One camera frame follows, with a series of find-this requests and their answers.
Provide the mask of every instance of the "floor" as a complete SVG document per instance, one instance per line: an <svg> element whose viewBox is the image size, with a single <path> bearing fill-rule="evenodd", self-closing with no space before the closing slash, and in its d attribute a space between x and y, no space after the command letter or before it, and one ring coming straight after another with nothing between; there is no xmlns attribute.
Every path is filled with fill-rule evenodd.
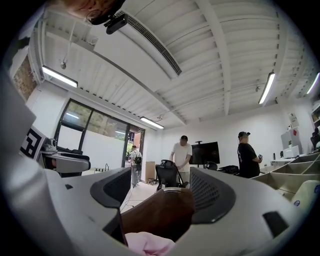
<svg viewBox="0 0 320 256"><path fill-rule="evenodd" d="M90 169L82 172L82 176L94 175L95 173L99 172L95 172L93 169ZM134 206L140 204L147 198L151 197L157 191L157 186L158 184L148 185L144 184L143 182L139 182L139 184L135 188L132 188L131 185L129 192L126 195L123 204L120 207L120 212L124 213L125 211L133 208Z"/></svg>

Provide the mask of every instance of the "white ceiling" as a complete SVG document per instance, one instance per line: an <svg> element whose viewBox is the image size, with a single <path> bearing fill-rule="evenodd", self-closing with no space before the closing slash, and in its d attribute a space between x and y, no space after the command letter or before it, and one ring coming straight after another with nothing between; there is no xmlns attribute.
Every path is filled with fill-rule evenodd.
<svg viewBox="0 0 320 256"><path fill-rule="evenodd" d="M78 90L118 106L128 115L152 120L161 115L159 123L166 128L262 107L258 101L272 71L276 81L268 105L281 95L303 96L315 75L316 62L306 42L271 2L127 0L122 9L165 46L182 70L179 76L166 73L168 67L157 56L159 52L143 42L141 34L135 39L128 34L129 24L116 32L125 38L121 40L124 46L119 44L116 49L123 47L127 52L126 46L132 44L143 51L141 57L125 55L128 65L123 70L124 64L121 69L110 62L117 63L117 59L112 59L115 48L110 49L108 41L106 53L98 51L97 42L101 45L116 33L106 35L104 30L56 10L45 13L46 24L40 29L44 36L38 38L38 30L34 35L38 70L43 63L78 81ZM60 62L68 51L74 24L63 70ZM146 57L156 65L148 69ZM147 80L142 72L149 72ZM155 78L156 87L152 72L166 74L164 79L163 75Z"/></svg>

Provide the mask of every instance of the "fluorescent light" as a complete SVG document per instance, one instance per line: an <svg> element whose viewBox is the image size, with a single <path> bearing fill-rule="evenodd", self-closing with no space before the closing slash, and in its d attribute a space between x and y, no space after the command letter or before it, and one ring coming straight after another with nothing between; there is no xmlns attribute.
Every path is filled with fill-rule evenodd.
<svg viewBox="0 0 320 256"><path fill-rule="evenodd" d="M126 133L125 132L121 132L121 131L115 131L116 133L118 133L118 134L124 134L124 135L126 135Z"/></svg>
<svg viewBox="0 0 320 256"><path fill-rule="evenodd" d="M158 124L158 123L156 123L156 122L154 122L154 121L152 121L152 120L150 120L150 119L148 119L148 118L146 118L146 117L140 117L140 120L141 121L144 121L145 123L147 123L147 124L149 124L149 125L152 125L152 126L154 126L154 127L157 127L157 128L159 128L159 129L163 129L164 127L162 126L162 125L160 125L160 124Z"/></svg>
<svg viewBox="0 0 320 256"><path fill-rule="evenodd" d="M65 82L66 84L73 86L75 88L78 87L78 82L74 81L66 76L64 76L63 74L58 73L57 71L52 70L51 68L48 68L47 66L43 66L42 67L42 71L46 74L48 74L49 76L52 76L56 79L59 79L62 82Z"/></svg>
<svg viewBox="0 0 320 256"><path fill-rule="evenodd" d="M306 94L310 93L311 90L312 90L312 88L316 85L316 83L317 83L317 81L318 81L318 78L319 78L319 75L320 75L320 73L318 73L318 74L316 75L316 77L315 77L312 85L310 86L310 88L309 88L309 90L306 92Z"/></svg>
<svg viewBox="0 0 320 256"><path fill-rule="evenodd" d="M79 119L79 117L73 115L73 114L70 114L70 113L65 113L66 115L70 116L70 117L73 117L73 118L76 118L76 119Z"/></svg>
<svg viewBox="0 0 320 256"><path fill-rule="evenodd" d="M260 98L259 104L264 103L264 101L266 100L266 97L271 89L271 86L275 80L275 77L276 77L275 73L273 73L273 72L269 73L268 80L266 81L266 85L264 87L263 94L262 94L262 97Z"/></svg>

